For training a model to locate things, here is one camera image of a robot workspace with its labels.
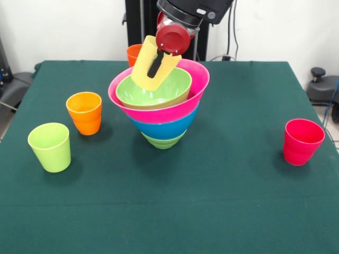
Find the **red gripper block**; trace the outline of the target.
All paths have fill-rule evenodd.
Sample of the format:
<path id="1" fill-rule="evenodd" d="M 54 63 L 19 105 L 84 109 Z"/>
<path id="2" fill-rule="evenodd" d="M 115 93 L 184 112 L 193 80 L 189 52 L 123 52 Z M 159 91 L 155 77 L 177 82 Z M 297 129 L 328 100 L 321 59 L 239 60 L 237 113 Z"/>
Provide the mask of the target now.
<path id="1" fill-rule="evenodd" d="M 150 65 L 147 76 L 154 78 L 162 64 L 164 51 L 173 56 L 182 55 L 190 46 L 191 35 L 188 28 L 159 12 L 157 17 L 157 56 Z"/>

